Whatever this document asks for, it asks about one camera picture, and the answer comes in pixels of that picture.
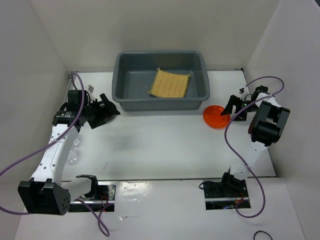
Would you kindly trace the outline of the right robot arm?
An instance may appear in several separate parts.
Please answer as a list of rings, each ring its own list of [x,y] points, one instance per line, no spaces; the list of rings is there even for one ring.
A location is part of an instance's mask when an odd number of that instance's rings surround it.
[[[252,94],[243,87],[239,93],[240,97],[230,96],[221,115],[230,115],[233,107],[235,121],[245,121],[247,114],[251,112],[255,115],[248,128],[250,141],[244,160],[232,165],[223,174],[219,184],[219,191],[225,197],[243,190],[250,169],[262,152],[279,141],[291,112],[277,103],[266,86],[258,86]]]

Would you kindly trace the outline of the bamboo mat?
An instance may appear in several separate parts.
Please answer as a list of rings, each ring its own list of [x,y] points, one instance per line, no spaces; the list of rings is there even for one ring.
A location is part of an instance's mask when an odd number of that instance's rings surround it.
[[[156,69],[156,74],[148,94],[156,98],[184,98],[190,74],[178,74]]]

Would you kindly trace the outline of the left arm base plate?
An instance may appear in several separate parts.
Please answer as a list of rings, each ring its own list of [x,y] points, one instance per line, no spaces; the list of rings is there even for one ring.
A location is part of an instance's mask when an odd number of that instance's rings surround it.
[[[79,199],[86,203],[95,213],[99,213],[102,209],[104,209],[104,212],[114,212],[117,182],[99,181],[98,185],[99,193],[97,195],[82,194]]]

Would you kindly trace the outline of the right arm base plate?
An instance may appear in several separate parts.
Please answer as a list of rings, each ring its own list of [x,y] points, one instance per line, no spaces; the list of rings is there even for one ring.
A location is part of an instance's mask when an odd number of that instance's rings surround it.
[[[204,193],[206,210],[233,210],[239,203],[238,209],[250,209],[250,199],[245,184],[240,190],[222,186],[220,182],[206,180],[199,184]]]

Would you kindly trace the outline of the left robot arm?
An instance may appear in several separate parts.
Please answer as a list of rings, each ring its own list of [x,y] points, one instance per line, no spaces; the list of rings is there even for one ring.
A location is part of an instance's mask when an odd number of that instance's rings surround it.
[[[102,93],[93,99],[88,90],[70,90],[53,117],[48,147],[28,181],[18,185],[19,196],[29,214],[64,215],[71,202],[81,196],[88,200],[106,196],[106,188],[95,175],[80,174],[62,186],[62,175],[81,127],[98,128],[120,115],[115,104]]]

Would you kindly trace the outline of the orange plastic plate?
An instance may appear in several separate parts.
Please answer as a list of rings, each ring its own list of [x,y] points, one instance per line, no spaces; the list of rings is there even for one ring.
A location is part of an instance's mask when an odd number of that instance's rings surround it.
[[[221,115],[224,108],[219,105],[210,105],[203,111],[202,117],[204,122],[213,129],[224,129],[231,120],[229,114]]]

